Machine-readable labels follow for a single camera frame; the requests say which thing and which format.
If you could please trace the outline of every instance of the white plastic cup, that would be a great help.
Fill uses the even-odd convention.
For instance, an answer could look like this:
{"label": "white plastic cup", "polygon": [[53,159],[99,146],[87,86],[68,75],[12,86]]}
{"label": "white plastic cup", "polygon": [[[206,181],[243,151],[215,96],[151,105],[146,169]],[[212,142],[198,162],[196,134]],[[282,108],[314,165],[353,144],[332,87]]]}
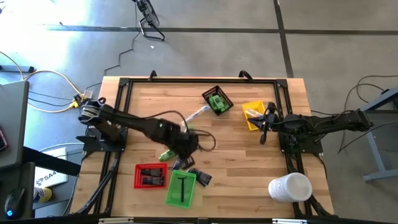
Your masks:
{"label": "white plastic cup", "polygon": [[277,202],[304,202],[311,197],[312,185],[305,175],[294,172],[272,180],[268,192]]}

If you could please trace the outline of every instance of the white cup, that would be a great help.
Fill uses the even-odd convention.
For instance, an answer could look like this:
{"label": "white cup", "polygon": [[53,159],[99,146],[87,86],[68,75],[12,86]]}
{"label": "white cup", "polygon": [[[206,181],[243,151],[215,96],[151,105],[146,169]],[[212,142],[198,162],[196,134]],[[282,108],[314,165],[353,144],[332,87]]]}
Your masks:
{"label": "white cup", "polygon": [[312,186],[305,175],[294,172],[272,180],[268,192],[277,202],[304,202],[311,197]]}

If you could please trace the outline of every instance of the computer mouse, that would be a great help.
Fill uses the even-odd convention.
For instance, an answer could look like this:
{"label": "computer mouse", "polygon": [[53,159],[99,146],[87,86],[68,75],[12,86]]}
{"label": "computer mouse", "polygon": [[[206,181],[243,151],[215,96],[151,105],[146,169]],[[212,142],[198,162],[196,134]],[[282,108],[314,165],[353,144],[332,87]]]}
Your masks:
{"label": "computer mouse", "polygon": [[7,219],[18,219],[24,213],[24,193],[25,189],[17,187],[8,194],[4,204]]}

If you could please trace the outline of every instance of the wooden tabletop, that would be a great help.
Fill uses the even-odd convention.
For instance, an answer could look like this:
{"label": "wooden tabletop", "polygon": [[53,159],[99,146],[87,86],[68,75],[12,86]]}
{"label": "wooden tabletop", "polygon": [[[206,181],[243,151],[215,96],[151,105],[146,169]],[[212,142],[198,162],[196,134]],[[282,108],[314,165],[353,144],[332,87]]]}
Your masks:
{"label": "wooden tabletop", "polygon": [[[114,106],[119,78],[104,77],[101,86],[99,95],[105,97],[106,103],[111,106]],[[311,115],[303,79],[289,78],[287,81],[293,113]],[[209,186],[196,185],[189,209],[166,205],[167,189],[134,189],[135,165],[159,162],[158,157],[167,149],[164,145],[152,142],[142,133],[130,129],[126,150],[122,153],[119,166],[113,217],[287,218],[294,216],[292,204],[273,201],[267,189],[272,179],[287,174],[277,134],[269,133],[265,146],[260,145],[260,132],[248,130],[242,111],[243,103],[261,100],[266,106],[270,101],[275,102],[274,87],[268,84],[245,85],[244,83],[218,85],[234,106],[221,116],[207,111],[190,122],[195,129],[211,132],[217,140],[214,151],[193,153],[195,168],[213,176]],[[213,86],[214,83],[135,83],[132,88],[129,113],[149,116],[166,110],[177,110],[184,117],[188,117],[205,105],[201,94]],[[181,118],[174,114],[165,114],[163,118],[176,123],[181,121]],[[81,208],[97,188],[103,157],[104,153],[95,152],[83,161],[71,212]],[[168,177],[171,176],[174,160],[168,161]],[[314,196],[327,211],[333,213],[321,162],[312,154],[303,154],[303,164],[305,174],[312,183]],[[109,185],[104,190],[102,207],[106,204],[108,187]]]}

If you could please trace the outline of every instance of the yellow cable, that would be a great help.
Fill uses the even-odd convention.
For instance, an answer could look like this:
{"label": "yellow cable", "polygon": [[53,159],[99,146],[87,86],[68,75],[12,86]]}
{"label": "yellow cable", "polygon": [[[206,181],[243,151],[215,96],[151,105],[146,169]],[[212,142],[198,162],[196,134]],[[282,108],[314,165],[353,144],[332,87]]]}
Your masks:
{"label": "yellow cable", "polygon": [[[31,74],[29,74],[29,75],[27,75],[26,77],[24,77],[24,75],[23,75],[23,73],[22,73],[22,70],[21,70],[21,68],[19,67],[19,65],[18,65],[12,58],[10,58],[8,55],[6,55],[5,53],[3,53],[2,51],[0,51],[0,53],[2,53],[2,54],[3,54],[4,56],[6,56],[9,60],[11,60],[12,62],[14,62],[14,64],[17,66],[17,68],[18,68],[18,70],[19,70],[19,73],[20,73],[20,75],[21,75],[21,80],[22,80],[22,81],[28,80],[32,75],[35,75],[35,74],[37,74],[37,73],[39,73],[39,72],[52,72],[52,73],[55,73],[55,74],[57,74],[57,75],[60,75],[60,76],[63,77],[64,79],[66,79],[66,81],[72,86],[72,88],[73,88],[80,96],[83,97],[83,94],[80,93],[80,92],[77,90],[77,88],[73,85],[73,83],[72,83],[64,74],[61,74],[61,73],[56,72],[56,71],[51,71],[51,70],[39,70],[39,71],[36,71],[36,72],[32,72]],[[38,111],[42,111],[42,112],[47,112],[47,113],[61,113],[61,112],[64,112],[64,111],[66,111],[66,110],[69,110],[70,108],[75,108],[75,107],[76,107],[76,106],[75,106],[75,105],[76,105],[75,103],[76,103],[76,101],[74,100],[73,102],[70,103],[70,105],[69,105],[67,108],[62,109],[62,110],[58,110],[58,111],[43,110],[43,109],[40,109],[40,108],[37,108],[37,107],[31,105],[29,102],[28,102],[28,105],[29,105],[31,108],[33,108],[33,109],[35,109],[35,110],[38,110]]]}

